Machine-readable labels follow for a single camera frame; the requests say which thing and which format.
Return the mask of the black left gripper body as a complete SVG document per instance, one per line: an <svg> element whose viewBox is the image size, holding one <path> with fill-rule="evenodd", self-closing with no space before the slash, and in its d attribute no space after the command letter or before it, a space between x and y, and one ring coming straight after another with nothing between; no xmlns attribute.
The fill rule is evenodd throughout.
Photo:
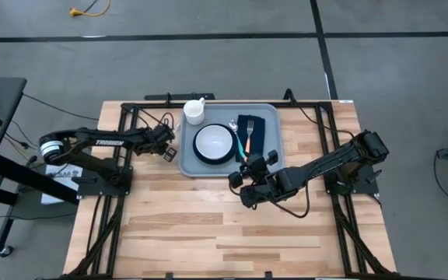
<svg viewBox="0 0 448 280"><path fill-rule="evenodd" d="M177 150L170 147L175 139L173 130L166 124L159 124L153 129L154 146L152 152L162 156L167 162L172 162Z"/></svg>

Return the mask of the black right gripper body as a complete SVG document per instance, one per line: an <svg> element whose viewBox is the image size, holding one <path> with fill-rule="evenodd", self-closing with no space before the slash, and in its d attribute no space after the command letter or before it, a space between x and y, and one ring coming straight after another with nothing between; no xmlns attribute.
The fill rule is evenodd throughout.
<svg viewBox="0 0 448 280"><path fill-rule="evenodd" d="M271 150L265 159L264 171L251 171L249 168L239 167L238 171L231 173L228 176L229 186L232 189L236 189L243 184L243 180L251 178L253 182L259 182L263 180L269 173L268 166L272 166L278 162L278 153L276 150Z"/></svg>

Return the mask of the teal-handled spoon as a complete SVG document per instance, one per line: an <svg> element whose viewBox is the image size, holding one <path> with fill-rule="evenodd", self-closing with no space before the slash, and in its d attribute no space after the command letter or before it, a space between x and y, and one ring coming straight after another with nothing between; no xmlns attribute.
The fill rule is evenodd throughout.
<svg viewBox="0 0 448 280"><path fill-rule="evenodd" d="M239 139L239 136L238 136L238 134L237 134L237 131L238 131L238 125L237 125L237 123L236 123L233 119L231 119L231 120L229 121L229 127L231 128L231 130L234 132L234 134L235 134L235 136L236 136L236 140L237 140L237 143L238 143L238 152L239 152L239 154L240 154L240 157L241 157L243 160L245 160L245 159L246 159L246 155L245 155L245 153L244 153L243 146L242 146L241 141L240 141L240 139Z"/></svg>

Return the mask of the orange-handled fork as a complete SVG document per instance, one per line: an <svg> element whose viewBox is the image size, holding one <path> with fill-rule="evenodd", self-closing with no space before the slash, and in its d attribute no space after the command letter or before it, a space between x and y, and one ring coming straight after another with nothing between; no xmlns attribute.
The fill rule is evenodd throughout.
<svg viewBox="0 0 448 280"><path fill-rule="evenodd" d="M245 153L247 154L250 153L251 135L253 133L253 130L254 130L254 120L249 119L247 122L247 143L245 148Z"/></svg>

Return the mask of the navy cloth napkin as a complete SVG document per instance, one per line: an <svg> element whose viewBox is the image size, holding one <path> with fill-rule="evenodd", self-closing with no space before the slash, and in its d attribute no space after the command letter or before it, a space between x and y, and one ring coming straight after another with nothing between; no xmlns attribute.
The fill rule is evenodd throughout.
<svg viewBox="0 0 448 280"><path fill-rule="evenodd" d="M251 135L250 153L263 155L264 140L265 140L265 119L253 115L239 115L237 119L238 131L237 134L243 146L245 153L247 143L247 122L249 119L254 120L254 130Z"/></svg>

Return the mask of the dark teal plate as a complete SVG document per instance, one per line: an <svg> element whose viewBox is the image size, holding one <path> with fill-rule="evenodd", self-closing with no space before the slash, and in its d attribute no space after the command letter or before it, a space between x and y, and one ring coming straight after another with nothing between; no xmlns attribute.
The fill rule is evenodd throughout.
<svg viewBox="0 0 448 280"><path fill-rule="evenodd" d="M234 132L222 124L209 124L198 130L192 146L195 155L210 165L226 163L237 152Z"/></svg>

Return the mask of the white bowl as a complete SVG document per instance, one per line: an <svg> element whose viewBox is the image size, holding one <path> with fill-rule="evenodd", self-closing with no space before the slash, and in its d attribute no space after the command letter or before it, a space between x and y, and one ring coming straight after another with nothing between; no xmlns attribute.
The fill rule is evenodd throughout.
<svg viewBox="0 0 448 280"><path fill-rule="evenodd" d="M197 132L194 147L204 159L223 159L233 150L233 136L226 127L210 124Z"/></svg>

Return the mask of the white mug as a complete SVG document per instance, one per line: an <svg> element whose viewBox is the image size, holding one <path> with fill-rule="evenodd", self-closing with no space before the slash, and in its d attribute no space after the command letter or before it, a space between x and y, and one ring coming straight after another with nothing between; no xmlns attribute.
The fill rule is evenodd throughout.
<svg viewBox="0 0 448 280"><path fill-rule="evenodd" d="M205 119L205 98L189 100L184 104L184 116L189 124L199 125Z"/></svg>

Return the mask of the grey plastic tray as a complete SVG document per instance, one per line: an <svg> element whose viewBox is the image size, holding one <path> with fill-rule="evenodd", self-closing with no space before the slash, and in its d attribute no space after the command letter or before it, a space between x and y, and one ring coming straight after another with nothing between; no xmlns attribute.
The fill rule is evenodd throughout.
<svg viewBox="0 0 448 280"><path fill-rule="evenodd" d="M282 132L278 110L268 103L209 103L205 106L205 119L199 125L191 125L186 117L180 121L180 134L177 140L180 144L177 159L181 173L187 177L227 177L240 168L240 163L232 157L229 161L210 165L202 162L194 153L193 140L197 132L209 124L227 126L230 120L236 120L240 115L252 115L264 119L264 157L271 150L278 153L278 162L268 169L271 172L285 166L282 147Z"/></svg>

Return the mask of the white paper sheet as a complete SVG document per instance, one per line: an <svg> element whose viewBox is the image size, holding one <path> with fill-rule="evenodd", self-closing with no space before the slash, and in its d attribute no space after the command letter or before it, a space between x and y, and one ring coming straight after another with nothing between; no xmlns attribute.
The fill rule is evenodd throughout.
<svg viewBox="0 0 448 280"><path fill-rule="evenodd" d="M51 175L53 180L57 181L60 184L65 185L66 187L73 189L74 191L77 191L79 185L75 183L72 180L72 178L82 176L82 167L71 164L65 164L61 166L47 165L45 169L45 174ZM62 200L54 198L48 194L42 194L40 203L42 205L50 205L50 204L62 203Z"/></svg>

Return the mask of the black side desk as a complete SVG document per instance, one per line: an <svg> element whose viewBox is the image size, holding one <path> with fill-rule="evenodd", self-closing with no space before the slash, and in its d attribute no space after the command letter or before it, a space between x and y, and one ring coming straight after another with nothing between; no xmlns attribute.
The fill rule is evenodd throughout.
<svg viewBox="0 0 448 280"><path fill-rule="evenodd" d="M0 119L2 120L0 144L23 97L25 85L25 78L0 78ZM21 165L0 155L0 204L8 205L10 209L14 209L19 200L19 192L2 190L1 184L4 179L33 188L72 205L79 203L77 191L39 173L30 161Z"/></svg>

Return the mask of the black mount bar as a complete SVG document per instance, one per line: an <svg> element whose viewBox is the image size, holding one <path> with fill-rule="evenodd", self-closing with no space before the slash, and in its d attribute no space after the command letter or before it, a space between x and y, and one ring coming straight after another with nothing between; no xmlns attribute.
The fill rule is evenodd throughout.
<svg viewBox="0 0 448 280"><path fill-rule="evenodd" d="M213 93L165 93L159 95L146 95L144 100L146 101L181 101L181 100L199 100L204 98L205 100L215 100Z"/></svg>

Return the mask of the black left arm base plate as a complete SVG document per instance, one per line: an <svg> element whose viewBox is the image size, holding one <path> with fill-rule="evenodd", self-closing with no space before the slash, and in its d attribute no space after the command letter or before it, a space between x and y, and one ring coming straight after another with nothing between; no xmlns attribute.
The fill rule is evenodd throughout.
<svg viewBox="0 0 448 280"><path fill-rule="evenodd" d="M77 194L79 196L123 196L128 195L131 191L131 182L133 177L133 169L121 168L120 176L117 180L109 182L103 179L98 173L83 170L80 177L73 177L72 181L78 184Z"/></svg>

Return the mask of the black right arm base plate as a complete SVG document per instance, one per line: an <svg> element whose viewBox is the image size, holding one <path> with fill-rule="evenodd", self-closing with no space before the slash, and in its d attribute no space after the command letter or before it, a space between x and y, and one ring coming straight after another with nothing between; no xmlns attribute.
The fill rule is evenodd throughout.
<svg viewBox="0 0 448 280"><path fill-rule="evenodd" d="M338 170L324 174L326 191L339 195L347 194L378 194L379 188L376 178L382 170L374 170L371 166L364 166L351 178L343 177Z"/></svg>

